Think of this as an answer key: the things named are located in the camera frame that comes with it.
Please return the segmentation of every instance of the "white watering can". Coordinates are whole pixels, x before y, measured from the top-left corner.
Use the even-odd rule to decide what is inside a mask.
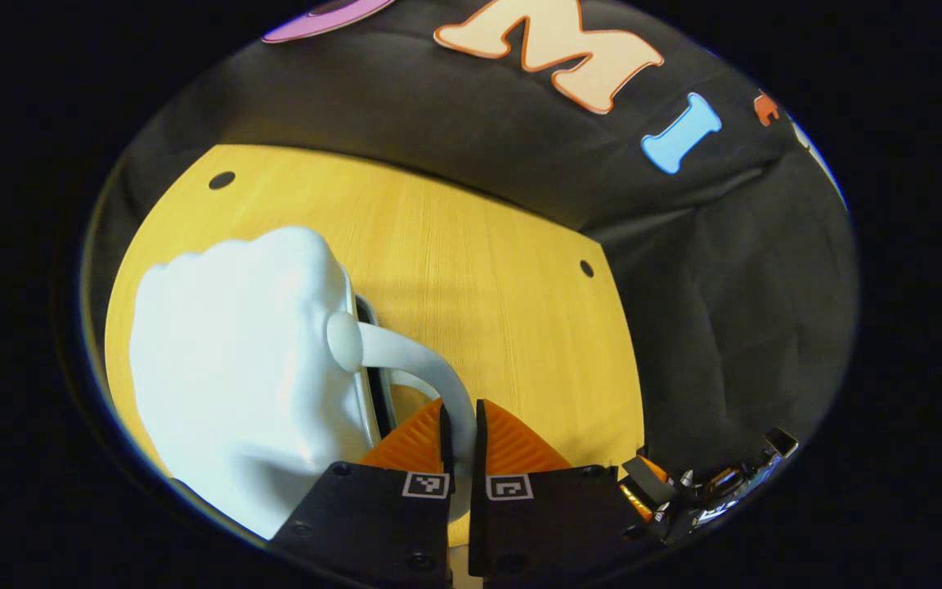
[[[356,319],[351,279],[325,239],[284,227],[151,268],[130,339],[136,406],[173,477],[271,539],[326,466],[380,441],[364,366],[441,396],[455,495],[470,507],[475,419],[448,362]]]

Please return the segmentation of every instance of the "black cloth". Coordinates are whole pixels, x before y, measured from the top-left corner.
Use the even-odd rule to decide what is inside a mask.
[[[95,387],[71,387],[50,339],[70,329],[47,315],[53,295],[78,292],[70,260],[60,289],[46,286],[117,154],[180,83],[311,4],[0,10],[0,586],[320,586],[219,528],[179,525],[164,508],[182,503],[175,493],[159,503],[132,484],[133,461],[121,470],[72,402]],[[846,191],[863,314],[845,391],[795,465],[714,536],[613,586],[715,571],[733,584],[942,586],[942,3],[638,4],[797,110]],[[640,220],[640,240],[666,220]],[[76,343],[75,368],[85,362]]]
[[[582,6],[584,29],[632,31],[665,57],[608,115],[554,89],[550,72],[575,62],[523,71],[522,25],[500,60],[434,42],[481,0],[402,0],[318,37],[255,41],[214,66],[147,124],[105,187],[90,244],[101,354],[115,273],[169,184],[213,145],[302,146],[463,184],[601,242],[659,465],[743,457],[775,425],[807,439],[840,387],[859,305],[837,190],[785,110],[760,124],[756,83],[634,7]],[[722,130],[666,174],[639,142],[677,119],[689,92]]]

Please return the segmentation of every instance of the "wooden tabletop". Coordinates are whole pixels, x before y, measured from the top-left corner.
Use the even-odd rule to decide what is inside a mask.
[[[223,172],[235,178],[210,189]],[[278,146],[215,146],[160,199],[115,280],[105,326],[119,420],[165,468],[128,365],[147,269],[287,225],[319,232],[383,327],[447,358],[472,402],[523,419],[573,465],[620,465],[644,443],[638,370],[602,247],[535,215],[384,164]],[[583,268],[590,265],[593,276]],[[401,420],[427,399],[395,393]],[[468,517],[450,526],[467,543]]]

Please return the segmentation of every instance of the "letter m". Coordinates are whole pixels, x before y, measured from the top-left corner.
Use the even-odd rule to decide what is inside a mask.
[[[511,52],[508,33],[526,21],[523,70],[540,71],[583,57],[571,70],[554,72],[554,88],[587,110],[605,115],[629,79],[664,57],[638,34],[583,30],[579,0],[493,0],[463,24],[434,31],[442,46],[500,59]]]

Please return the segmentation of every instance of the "watering can handle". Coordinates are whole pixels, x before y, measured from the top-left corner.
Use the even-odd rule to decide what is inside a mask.
[[[437,391],[449,416],[452,436],[455,492],[449,504],[449,521],[467,514],[471,508],[476,422],[471,397],[453,366],[422,344],[388,329],[359,323],[347,312],[330,317],[326,339],[333,358],[344,370],[354,372],[362,366],[400,370]]]

